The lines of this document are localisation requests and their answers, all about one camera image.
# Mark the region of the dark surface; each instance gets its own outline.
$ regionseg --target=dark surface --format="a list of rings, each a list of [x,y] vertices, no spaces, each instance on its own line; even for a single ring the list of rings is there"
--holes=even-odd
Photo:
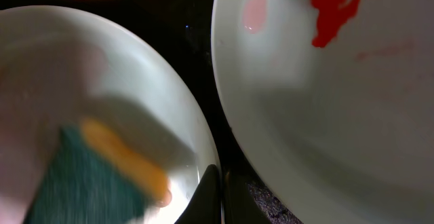
[[[223,175],[231,172],[237,176],[224,182],[226,223],[269,223],[258,216],[268,216],[272,223],[298,223],[277,198],[268,200],[271,192],[247,163],[224,116],[212,70],[213,1],[0,0],[0,10],[25,5],[72,7],[116,22],[145,40],[174,68],[199,103],[216,142]],[[246,183],[256,188],[248,188]],[[241,199],[250,203],[237,204]],[[270,212],[261,213],[254,199],[262,210]]]
[[[175,224],[221,224],[219,183],[217,166],[208,166],[189,205]]]

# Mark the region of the dirty plate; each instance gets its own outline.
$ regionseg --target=dirty plate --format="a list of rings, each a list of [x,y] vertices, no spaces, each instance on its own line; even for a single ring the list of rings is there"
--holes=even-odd
[[[433,223],[434,0],[215,0],[220,99],[310,223]]]

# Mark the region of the sponge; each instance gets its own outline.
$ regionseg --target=sponge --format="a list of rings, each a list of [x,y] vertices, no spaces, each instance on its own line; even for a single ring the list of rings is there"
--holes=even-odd
[[[124,224],[143,216],[151,201],[68,127],[24,223]]]
[[[100,154],[143,192],[151,195],[159,207],[167,206],[167,174],[152,162],[132,151],[110,128],[92,118],[84,118],[80,129],[89,148]]]

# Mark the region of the yellow sponge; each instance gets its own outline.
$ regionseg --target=yellow sponge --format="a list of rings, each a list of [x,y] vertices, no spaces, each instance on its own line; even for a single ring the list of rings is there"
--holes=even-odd
[[[170,203],[167,174],[139,153],[131,150],[110,128],[95,119],[80,121],[81,133],[89,148],[110,162],[161,207]]]

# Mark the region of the white plate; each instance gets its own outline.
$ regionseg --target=white plate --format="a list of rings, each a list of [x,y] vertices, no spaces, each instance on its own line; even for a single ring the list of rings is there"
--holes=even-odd
[[[227,119],[301,221],[434,223],[433,6],[215,0]]]
[[[81,115],[101,119],[167,170],[172,202],[153,223],[174,223],[208,165],[219,165],[187,86],[152,47],[111,21],[65,7],[1,11],[0,61],[0,175],[8,176],[0,207],[28,207],[48,143]]]

